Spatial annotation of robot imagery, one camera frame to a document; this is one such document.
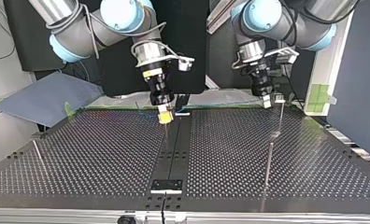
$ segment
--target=metal rod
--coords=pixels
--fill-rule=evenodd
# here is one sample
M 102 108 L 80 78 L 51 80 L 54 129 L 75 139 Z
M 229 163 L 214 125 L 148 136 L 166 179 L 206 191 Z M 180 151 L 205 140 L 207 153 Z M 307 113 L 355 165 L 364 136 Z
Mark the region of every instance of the metal rod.
M 272 164 L 272 156 L 273 156 L 273 147 L 274 147 L 274 143 L 270 143 L 269 145 L 269 151 L 268 151 L 268 154 L 267 154 L 267 165 L 266 165 L 266 178 L 264 180 L 264 185 L 266 187 L 269 186 L 269 176 L 270 176 L 270 166 Z
M 278 125 L 278 132 L 279 132 L 279 133 L 281 133 L 281 124 L 282 124 L 282 122 L 283 122 L 284 104 L 285 104 L 285 103 L 282 103 L 282 104 L 281 104 L 280 123 L 279 123 L 279 125 Z
M 36 153 L 37 153 L 37 157 L 40 159 L 40 160 L 43 160 L 42 158 L 42 155 L 40 154 L 40 151 L 39 151 L 39 147 L 36 143 L 36 140 L 33 140 L 33 143 L 34 143 L 34 147 L 36 148 Z

